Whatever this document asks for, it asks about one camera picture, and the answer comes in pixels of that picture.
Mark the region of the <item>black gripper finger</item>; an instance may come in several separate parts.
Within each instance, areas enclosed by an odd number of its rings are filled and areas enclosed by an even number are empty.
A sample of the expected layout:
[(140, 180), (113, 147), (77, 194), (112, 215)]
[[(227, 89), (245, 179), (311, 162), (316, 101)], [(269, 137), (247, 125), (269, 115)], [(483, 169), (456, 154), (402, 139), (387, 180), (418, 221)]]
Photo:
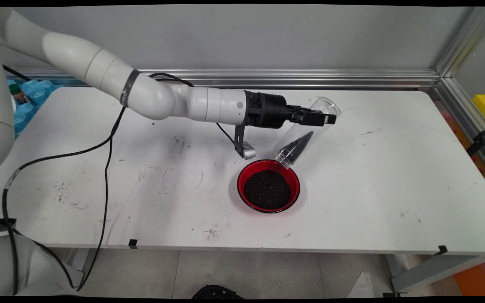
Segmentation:
[(292, 123), (303, 126), (323, 127), (324, 125), (334, 125), (337, 119), (336, 114), (326, 114), (321, 111), (306, 109), (301, 106), (289, 105), (290, 118)]

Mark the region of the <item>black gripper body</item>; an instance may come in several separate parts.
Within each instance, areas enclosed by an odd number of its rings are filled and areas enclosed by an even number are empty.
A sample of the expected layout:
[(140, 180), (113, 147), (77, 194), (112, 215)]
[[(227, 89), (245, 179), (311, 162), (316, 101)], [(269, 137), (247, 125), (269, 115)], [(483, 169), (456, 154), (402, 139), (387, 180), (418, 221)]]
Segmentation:
[(283, 96), (245, 90), (245, 97), (245, 126), (278, 129), (290, 119), (290, 111)]

